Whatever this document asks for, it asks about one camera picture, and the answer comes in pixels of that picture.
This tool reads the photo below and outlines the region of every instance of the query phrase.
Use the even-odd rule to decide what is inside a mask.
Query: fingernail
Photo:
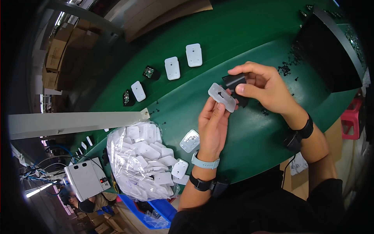
[[[218,110],[225,109],[225,105],[223,103],[219,103],[217,107],[218,107]]]
[[[244,84],[238,84],[235,88],[235,92],[237,94],[243,94],[244,93]]]

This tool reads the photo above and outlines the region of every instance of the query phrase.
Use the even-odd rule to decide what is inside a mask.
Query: person's left hand
[[[200,150],[197,157],[204,162],[213,162],[220,156],[225,145],[230,112],[223,103],[209,97],[199,115]]]

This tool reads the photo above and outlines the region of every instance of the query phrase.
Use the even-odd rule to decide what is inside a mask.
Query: worker
[[[104,206],[114,205],[117,198],[117,194],[101,192],[80,202],[75,196],[71,185],[64,186],[59,195],[65,206],[70,205],[72,208],[77,208],[84,213],[93,213],[100,210]]]
[[[246,73],[246,84],[237,85],[235,92],[257,99],[267,110],[280,114],[292,130],[302,131],[308,122],[312,126],[308,113],[290,95],[274,67],[246,62],[228,73]],[[229,116],[224,104],[208,98],[198,120],[200,150],[196,157],[199,160],[212,163],[219,158],[226,141]],[[301,140],[301,154],[309,165],[306,201],[282,189],[283,171],[279,165],[231,184],[220,196],[212,197],[207,187],[195,188],[195,185],[203,186],[196,181],[194,185],[191,176],[193,180],[208,182],[215,179],[217,169],[206,169],[196,163],[180,196],[169,233],[332,232],[345,211],[342,181],[337,179],[325,136],[315,124],[310,131],[309,136]],[[234,158],[235,152],[225,157]]]

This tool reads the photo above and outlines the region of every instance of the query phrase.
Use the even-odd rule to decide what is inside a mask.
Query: green conveyor belt
[[[179,142],[191,129],[197,131],[197,117],[208,98],[213,82],[223,84],[227,70],[254,61],[269,66],[283,66],[292,60],[289,54],[292,38],[302,24],[298,10],[307,1],[227,1],[214,10],[194,14],[173,23],[140,50],[112,79],[90,111],[140,111],[147,107],[151,120],[159,124],[163,143],[174,150],[176,158],[190,163],[191,155],[179,147]],[[203,65],[188,67],[185,46],[200,43]],[[166,78],[164,59],[177,56],[181,78]],[[161,71],[158,81],[146,80],[142,72],[146,65]],[[326,131],[346,109],[356,90],[329,93],[316,72],[306,63],[289,66],[291,74],[281,77],[290,93]],[[135,81],[145,85],[147,98],[133,107],[123,107],[121,96]],[[256,100],[240,107],[229,119],[225,148],[221,154],[218,175],[238,182],[283,162],[292,154],[282,142],[287,125],[280,115],[263,114]],[[106,147],[103,130],[78,133],[76,151],[86,136],[93,135],[95,143],[87,156],[101,157]],[[104,168],[110,177],[109,164]]]

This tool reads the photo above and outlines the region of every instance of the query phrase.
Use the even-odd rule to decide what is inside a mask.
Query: wrist
[[[208,153],[202,149],[199,150],[199,153],[197,154],[197,158],[201,161],[204,162],[214,162],[220,157],[220,154],[213,154],[213,153]]]
[[[308,113],[297,103],[287,113],[281,115],[292,130],[302,129],[309,119]]]

